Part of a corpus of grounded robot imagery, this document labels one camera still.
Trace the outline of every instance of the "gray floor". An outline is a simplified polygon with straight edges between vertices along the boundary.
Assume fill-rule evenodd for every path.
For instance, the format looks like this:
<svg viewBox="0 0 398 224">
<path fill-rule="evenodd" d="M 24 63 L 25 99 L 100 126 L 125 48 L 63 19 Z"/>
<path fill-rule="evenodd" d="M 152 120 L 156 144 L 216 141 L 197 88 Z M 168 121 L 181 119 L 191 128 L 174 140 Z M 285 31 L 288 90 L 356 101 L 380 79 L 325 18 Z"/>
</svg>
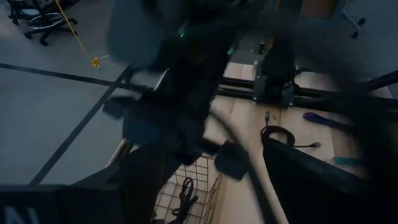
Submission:
<svg viewBox="0 0 398 224">
<path fill-rule="evenodd" d="M 342 20 L 308 38 L 323 38 L 339 43 L 336 47 L 346 61 L 365 70 L 364 79 L 395 70 L 398 51 L 397 1 L 351 1 L 347 11 L 355 19 L 366 17 L 368 23 L 357 40 L 350 39 L 351 28 Z M 111 1 L 81 0 L 68 10 L 79 21 L 76 31 L 92 56 L 108 54 L 106 32 Z M 105 59 L 101 70 L 91 67 L 75 39 L 69 34 L 52 35 L 48 47 L 38 37 L 22 35 L 23 24 L 15 26 L 0 7 L 0 63 L 70 73 L 115 81 L 126 65 Z M 248 35 L 233 57 L 234 62 L 252 63 L 261 36 Z M 26 184 L 75 126 L 94 106 L 106 86 L 45 77 L 0 69 L 0 184 Z M 391 88 L 398 96 L 398 87 Z M 127 94 L 116 90 L 114 95 Z M 104 167 L 121 140 L 121 123 L 102 112 L 83 129 L 43 183 L 73 183 Z"/>
</svg>

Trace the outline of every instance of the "wire basket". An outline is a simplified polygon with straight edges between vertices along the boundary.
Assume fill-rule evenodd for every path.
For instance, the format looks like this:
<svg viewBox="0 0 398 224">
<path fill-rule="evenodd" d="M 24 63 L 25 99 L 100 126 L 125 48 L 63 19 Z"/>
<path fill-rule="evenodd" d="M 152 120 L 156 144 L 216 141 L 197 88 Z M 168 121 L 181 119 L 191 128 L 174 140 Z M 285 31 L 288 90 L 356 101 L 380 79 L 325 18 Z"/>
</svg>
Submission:
<svg viewBox="0 0 398 224">
<path fill-rule="evenodd" d="M 179 194 L 186 177 L 193 179 L 192 197 L 197 195 L 198 200 L 191 206 L 184 223 L 212 223 L 220 191 L 221 174 L 216 171 L 213 159 L 205 156 L 191 166 L 180 166 L 162 187 L 156 200 L 155 219 L 163 219 L 166 223 L 175 219 L 172 210 L 180 206 Z"/>
</svg>

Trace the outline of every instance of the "yellow cord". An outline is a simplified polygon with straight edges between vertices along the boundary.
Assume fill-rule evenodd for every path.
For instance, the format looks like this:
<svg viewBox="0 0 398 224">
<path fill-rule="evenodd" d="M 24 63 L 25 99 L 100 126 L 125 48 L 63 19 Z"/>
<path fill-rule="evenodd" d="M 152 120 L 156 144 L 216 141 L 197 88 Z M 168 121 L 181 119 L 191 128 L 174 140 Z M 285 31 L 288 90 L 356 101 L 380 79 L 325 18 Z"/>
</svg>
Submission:
<svg viewBox="0 0 398 224">
<path fill-rule="evenodd" d="M 95 57 L 94 59 L 91 59 L 90 55 L 88 54 L 87 50 L 85 49 L 85 47 L 83 46 L 82 42 L 80 41 L 79 37 L 77 37 L 75 30 L 72 28 L 72 25 L 70 24 L 67 16 L 65 15 L 64 11 L 61 8 L 60 3 L 58 2 L 58 0 L 55 0 L 55 3 L 57 3 L 57 6 L 61 12 L 61 15 L 63 17 L 63 19 L 67 22 L 69 29 L 71 30 L 73 36 L 76 38 L 77 42 L 79 43 L 81 49 L 84 51 L 85 55 L 88 57 L 88 59 L 92 62 L 93 67 L 98 68 L 100 65 L 100 60 L 98 59 L 98 57 Z"/>
</svg>

